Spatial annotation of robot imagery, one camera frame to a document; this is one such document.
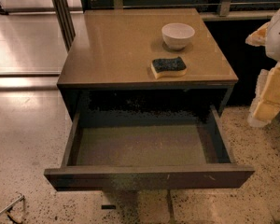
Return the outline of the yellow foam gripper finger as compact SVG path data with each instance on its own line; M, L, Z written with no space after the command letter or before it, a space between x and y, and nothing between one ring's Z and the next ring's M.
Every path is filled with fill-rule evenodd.
M268 22L261 25L260 28L258 28L255 32L253 32L246 38L246 44L254 47L264 46L266 43L268 26Z
M254 119L271 122L280 112L280 62L266 76L256 108L252 112Z

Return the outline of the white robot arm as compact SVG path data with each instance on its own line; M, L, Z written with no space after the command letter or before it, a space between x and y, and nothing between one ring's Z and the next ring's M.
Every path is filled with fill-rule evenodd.
M249 125L260 128L268 125L280 112L280 8L270 21L250 34L245 42L254 47L263 46L266 56L277 61L270 71L260 71L255 98L249 108Z

